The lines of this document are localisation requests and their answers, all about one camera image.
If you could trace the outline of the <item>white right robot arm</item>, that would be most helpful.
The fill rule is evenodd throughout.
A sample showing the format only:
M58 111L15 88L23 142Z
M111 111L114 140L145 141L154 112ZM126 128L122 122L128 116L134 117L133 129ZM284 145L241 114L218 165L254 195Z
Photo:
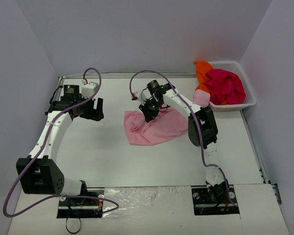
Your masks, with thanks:
M218 128L212 109L193 103L170 83L159 85L157 80L152 80L143 90L150 93L150 97L146 97L144 92L138 95L141 103L139 109L144 114L145 121L156 119L165 104L181 114L188 121L189 140L194 146L200 147L208 198L214 203L226 199L228 184L220 167L217 152Z

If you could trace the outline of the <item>pink t shirt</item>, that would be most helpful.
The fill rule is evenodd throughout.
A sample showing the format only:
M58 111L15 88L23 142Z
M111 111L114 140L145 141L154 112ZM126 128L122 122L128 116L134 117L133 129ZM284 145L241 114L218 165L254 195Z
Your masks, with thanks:
M125 111L123 126L130 145L152 146L181 136L188 130L188 121L174 108L160 112L150 122L139 111Z

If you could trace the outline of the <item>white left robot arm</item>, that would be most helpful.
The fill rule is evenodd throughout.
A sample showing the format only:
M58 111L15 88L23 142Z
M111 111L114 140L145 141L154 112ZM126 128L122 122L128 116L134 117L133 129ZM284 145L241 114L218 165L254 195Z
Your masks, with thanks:
M90 82L65 85L63 95L52 101L46 112L47 122L35 147L26 158L19 158L16 169L26 194L71 196L78 205L85 204L89 193L82 180L65 177L56 164L63 137L76 117L100 121L103 115L102 98L95 99L99 84Z

